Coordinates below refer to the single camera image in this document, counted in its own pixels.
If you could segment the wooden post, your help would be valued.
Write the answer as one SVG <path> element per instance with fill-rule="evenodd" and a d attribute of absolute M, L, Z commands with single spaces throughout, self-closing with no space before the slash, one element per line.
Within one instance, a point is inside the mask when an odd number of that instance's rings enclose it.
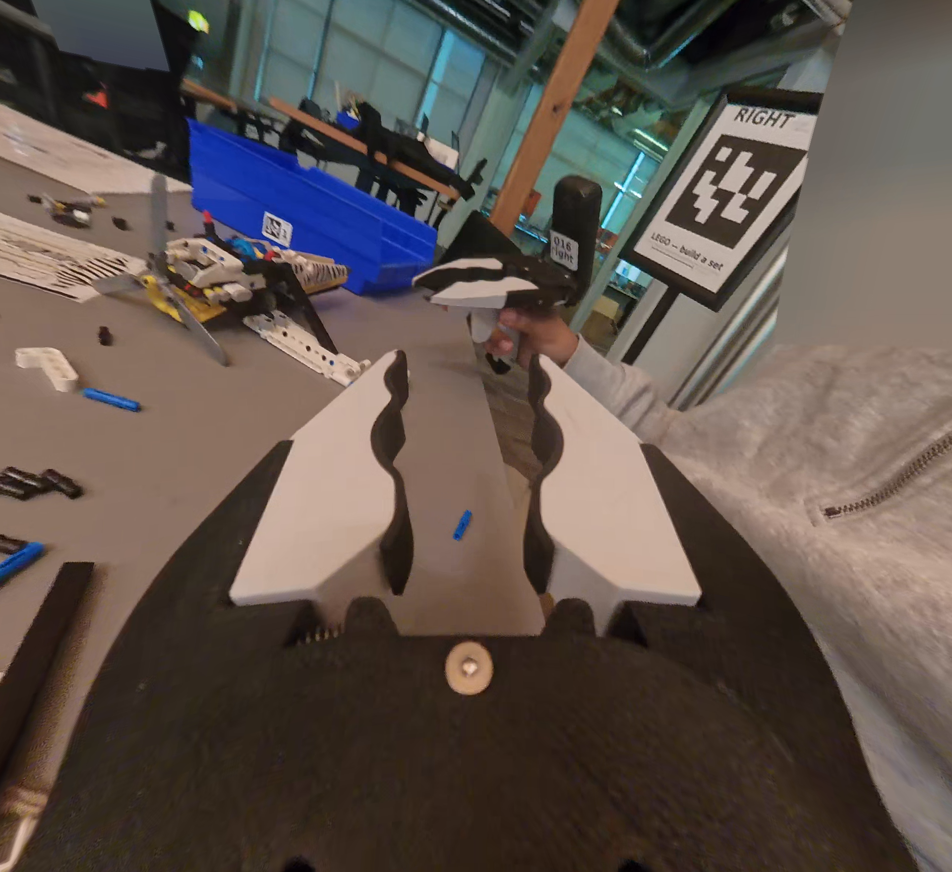
<path fill-rule="evenodd" d="M 581 0 L 529 127 L 500 188 L 490 223 L 511 236 L 620 0 Z"/>

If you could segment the framed printed sign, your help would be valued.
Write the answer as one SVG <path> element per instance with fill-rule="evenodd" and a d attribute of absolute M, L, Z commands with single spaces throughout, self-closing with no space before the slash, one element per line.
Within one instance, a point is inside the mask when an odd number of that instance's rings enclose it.
<path fill-rule="evenodd" d="M 823 98 L 755 87 L 720 94 L 623 252 L 664 287 L 623 363 L 634 363 L 679 297 L 719 312 L 789 226 Z"/>

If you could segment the black flat panel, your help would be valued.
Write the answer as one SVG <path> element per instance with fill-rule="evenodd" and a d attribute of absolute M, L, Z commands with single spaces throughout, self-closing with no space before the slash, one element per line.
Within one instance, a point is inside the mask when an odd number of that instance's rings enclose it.
<path fill-rule="evenodd" d="M 462 259 L 508 257 L 519 253 L 519 248 L 482 212 L 473 210 L 449 246 L 434 258 L 434 263 L 440 265 Z"/>

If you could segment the person's right hand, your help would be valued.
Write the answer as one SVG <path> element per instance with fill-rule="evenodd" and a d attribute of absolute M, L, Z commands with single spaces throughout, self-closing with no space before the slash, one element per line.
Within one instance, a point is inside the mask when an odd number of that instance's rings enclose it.
<path fill-rule="evenodd" d="M 500 312 L 495 328 L 482 346 L 496 360 L 528 368 L 537 354 L 565 366 L 579 342 L 579 334 L 557 312 L 510 307 Z"/>

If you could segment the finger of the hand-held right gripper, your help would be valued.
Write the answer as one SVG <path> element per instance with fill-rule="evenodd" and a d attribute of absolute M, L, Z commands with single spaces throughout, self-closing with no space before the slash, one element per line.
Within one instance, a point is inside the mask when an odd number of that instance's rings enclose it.
<path fill-rule="evenodd" d="M 445 307 L 506 307 L 509 298 L 519 295 L 533 301 L 547 294 L 529 280 L 506 276 L 501 279 L 466 275 L 428 275 L 429 302 Z"/>
<path fill-rule="evenodd" d="M 497 258 L 461 258 L 421 272 L 412 279 L 413 287 L 450 287 L 455 284 L 495 284 L 512 276 L 508 266 Z"/>

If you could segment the white angled lego beam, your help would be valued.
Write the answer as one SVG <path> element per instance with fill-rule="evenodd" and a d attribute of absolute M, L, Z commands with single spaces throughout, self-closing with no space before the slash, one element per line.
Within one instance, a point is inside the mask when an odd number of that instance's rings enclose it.
<path fill-rule="evenodd" d="M 17 348 L 14 352 L 14 360 L 16 366 L 20 368 L 41 372 L 57 392 L 70 393 L 79 388 L 79 376 L 76 369 L 58 349 Z"/>

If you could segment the pile of loose lego pieces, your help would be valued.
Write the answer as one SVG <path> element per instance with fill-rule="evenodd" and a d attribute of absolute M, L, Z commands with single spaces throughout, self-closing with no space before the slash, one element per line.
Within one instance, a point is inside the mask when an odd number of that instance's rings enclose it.
<path fill-rule="evenodd" d="M 1 490 L 2 496 L 17 501 L 30 501 L 48 494 L 61 494 L 75 500 L 82 497 L 85 491 L 56 470 L 31 473 L 15 466 L 2 469 Z M 36 564 L 47 550 L 42 543 L 20 540 L 4 533 L 1 543 L 2 585 Z M 93 571 L 94 564 L 90 562 L 63 563 L 16 653 L 2 671 L 1 871 L 14 869 L 46 806 L 46 794 L 14 788 L 6 782 L 6 774 L 25 739 L 34 708 L 73 628 Z"/>

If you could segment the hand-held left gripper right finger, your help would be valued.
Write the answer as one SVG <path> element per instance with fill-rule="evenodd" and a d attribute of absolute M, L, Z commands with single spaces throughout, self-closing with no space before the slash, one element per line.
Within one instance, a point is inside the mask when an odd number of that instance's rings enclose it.
<path fill-rule="evenodd" d="M 585 602 L 596 634 L 625 604 L 693 607 L 701 585 L 641 440 L 544 356 L 529 371 L 531 450 L 525 570 L 555 603 Z"/>

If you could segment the blue storage bin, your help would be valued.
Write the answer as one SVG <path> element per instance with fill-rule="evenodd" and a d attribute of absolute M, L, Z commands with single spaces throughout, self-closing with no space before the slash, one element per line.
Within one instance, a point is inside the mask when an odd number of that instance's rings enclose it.
<path fill-rule="evenodd" d="M 328 257 L 357 295 L 404 290 L 434 259 L 437 233 L 286 152 L 188 120 L 192 203 L 246 238 Z"/>

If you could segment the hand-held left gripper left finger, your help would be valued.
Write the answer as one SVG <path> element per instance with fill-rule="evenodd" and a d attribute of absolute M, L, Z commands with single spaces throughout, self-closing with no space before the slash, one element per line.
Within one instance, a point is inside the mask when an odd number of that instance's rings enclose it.
<path fill-rule="evenodd" d="M 407 355 L 392 350 L 294 434 L 232 582 L 233 604 L 405 593 L 414 539 L 395 461 L 409 395 Z"/>

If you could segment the person's right forearm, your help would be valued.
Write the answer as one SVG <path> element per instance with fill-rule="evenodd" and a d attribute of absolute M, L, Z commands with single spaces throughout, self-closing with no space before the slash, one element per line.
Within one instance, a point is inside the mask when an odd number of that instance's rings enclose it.
<path fill-rule="evenodd" d="M 677 413 L 660 399 L 651 378 L 636 366 L 612 364 L 579 334 L 565 373 L 642 442 L 660 447 Z"/>

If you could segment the white zebra lego helicopter model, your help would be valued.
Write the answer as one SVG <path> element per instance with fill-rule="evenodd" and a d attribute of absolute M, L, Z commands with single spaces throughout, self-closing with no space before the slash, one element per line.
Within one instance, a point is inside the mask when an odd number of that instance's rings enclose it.
<path fill-rule="evenodd" d="M 101 295 L 142 291 L 153 307 L 184 326 L 221 366 L 230 361 L 208 329 L 230 315 L 299 364 L 348 387 L 370 367 L 343 355 L 311 297 L 335 291 L 349 269 L 330 258 L 265 240 L 218 235 L 208 212 L 194 236 L 168 238 L 168 180 L 154 174 L 149 191 L 150 249 L 145 264 L 93 282 Z"/>

